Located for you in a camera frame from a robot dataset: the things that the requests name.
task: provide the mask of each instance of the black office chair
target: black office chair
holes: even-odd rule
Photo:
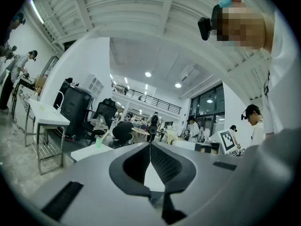
[[[92,142],[96,141],[95,136],[101,137],[103,134],[105,134],[105,132],[103,130],[93,130],[94,126],[91,125],[90,121],[87,121],[88,113],[91,112],[91,110],[86,109],[86,111],[87,114],[85,122],[83,122],[81,125],[87,132],[91,133],[91,135],[86,134],[84,137],[80,137],[79,140],[90,140],[89,145],[91,145]],[[104,117],[105,123],[110,129],[112,118],[114,117],[116,111],[117,107],[115,105],[115,101],[112,101],[111,99],[104,99],[104,101],[98,104],[97,110],[92,119],[96,119],[98,115],[102,115]]]

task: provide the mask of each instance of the black railing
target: black railing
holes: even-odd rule
[[[141,100],[141,101],[146,102],[148,104],[151,104],[151,105],[157,106],[159,108],[168,110],[170,112],[180,114],[181,107],[178,107],[176,105],[173,105],[173,104],[168,103],[168,102],[163,101],[163,100],[159,100],[159,99],[154,98],[152,96],[145,95],[145,94],[143,94],[141,92],[138,92],[138,91],[135,91],[133,89],[128,89],[128,88],[123,87],[121,85],[113,84],[112,90],[115,91],[116,93],[120,93],[120,94],[123,94],[125,96],[131,97],[131,98],[134,98],[134,99],[137,99],[137,100]]]

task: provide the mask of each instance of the chair backrest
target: chair backrest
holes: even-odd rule
[[[112,107],[112,106],[104,104],[103,102],[100,102],[98,104],[97,110],[93,116],[93,119],[96,119],[98,117],[98,115],[101,114],[105,119],[105,123],[110,128],[110,126],[112,124],[111,119],[115,116],[116,111],[117,111],[116,107]]]

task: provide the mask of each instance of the black slot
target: black slot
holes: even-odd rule
[[[235,168],[236,168],[236,165],[221,162],[221,161],[216,161],[215,163],[213,163],[213,165],[217,166],[219,168],[225,168],[225,169],[228,169],[228,170],[231,170],[231,171],[234,171]]]
[[[43,213],[58,221],[70,206],[76,195],[84,185],[78,182],[69,182],[44,209]]]

